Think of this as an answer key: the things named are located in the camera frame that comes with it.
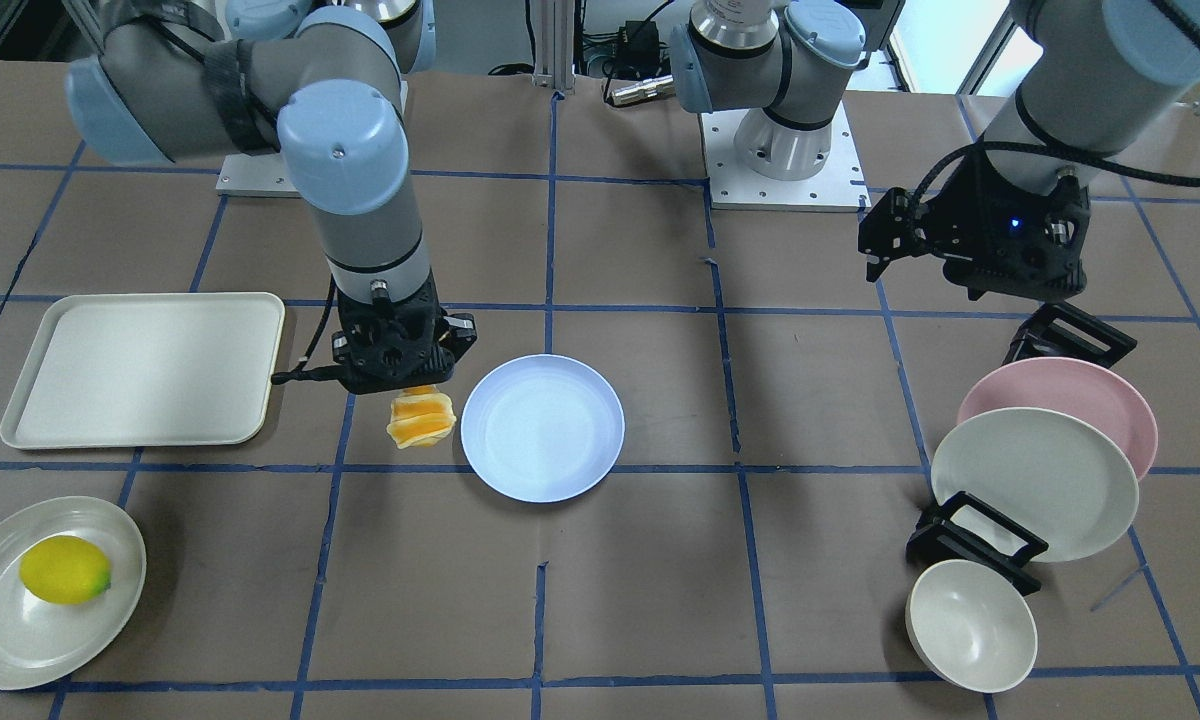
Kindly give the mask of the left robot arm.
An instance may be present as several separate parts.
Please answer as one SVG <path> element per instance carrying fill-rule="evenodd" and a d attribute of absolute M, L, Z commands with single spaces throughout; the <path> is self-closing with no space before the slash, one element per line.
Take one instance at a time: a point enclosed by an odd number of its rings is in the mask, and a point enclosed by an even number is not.
<path fill-rule="evenodd" d="M 970 299 L 1060 302 L 1086 286 L 1097 174 L 1200 187 L 1200 176 L 1116 160 L 1200 80 L 1200 1 L 1012 1 L 1010 18 L 1042 56 L 978 140 L 944 155 L 914 190 L 889 190 L 862 220 L 868 281 L 934 256 Z M 682 108 L 745 110 L 737 151 L 782 181 L 818 170 L 865 53 L 865 28 L 836 1 L 697 1 L 668 37 Z"/>

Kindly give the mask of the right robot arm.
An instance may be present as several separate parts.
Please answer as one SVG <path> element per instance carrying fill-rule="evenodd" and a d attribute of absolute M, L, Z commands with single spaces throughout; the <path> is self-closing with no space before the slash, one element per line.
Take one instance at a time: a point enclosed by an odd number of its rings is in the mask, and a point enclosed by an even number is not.
<path fill-rule="evenodd" d="M 284 160 L 316 220 L 340 329 L 331 365 L 300 360 L 276 386 L 371 395 L 449 382 L 478 331 L 437 299 L 404 128 L 406 76 L 434 60 L 434 5 L 294 8 L 280 38 L 247 38 L 193 1 L 108 1 L 101 49 L 68 65 L 71 119 L 116 167 Z"/>

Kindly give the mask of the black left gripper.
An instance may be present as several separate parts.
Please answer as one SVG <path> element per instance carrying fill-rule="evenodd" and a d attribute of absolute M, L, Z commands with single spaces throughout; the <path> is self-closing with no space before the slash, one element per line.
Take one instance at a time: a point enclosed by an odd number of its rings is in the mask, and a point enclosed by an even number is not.
<path fill-rule="evenodd" d="M 894 187 L 860 220 L 857 250 L 866 280 L 902 258 L 942 259 L 944 278 L 984 293 L 1058 304 L 1086 288 L 1082 246 L 1092 218 L 1088 190 L 1063 164 L 1043 192 L 1006 179 L 986 150 L 943 156 L 914 191 Z"/>

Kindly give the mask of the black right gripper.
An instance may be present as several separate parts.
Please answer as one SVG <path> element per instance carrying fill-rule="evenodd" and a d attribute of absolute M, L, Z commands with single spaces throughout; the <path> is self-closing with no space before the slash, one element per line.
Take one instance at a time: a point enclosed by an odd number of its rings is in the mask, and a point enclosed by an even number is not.
<path fill-rule="evenodd" d="M 436 282 L 395 301 L 376 281 L 370 301 L 336 292 L 340 332 L 332 337 L 332 374 L 353 395 L 437 386 L 450 382 L 457 364 L 478 341 L 475 316 L 444 310 Z"/>

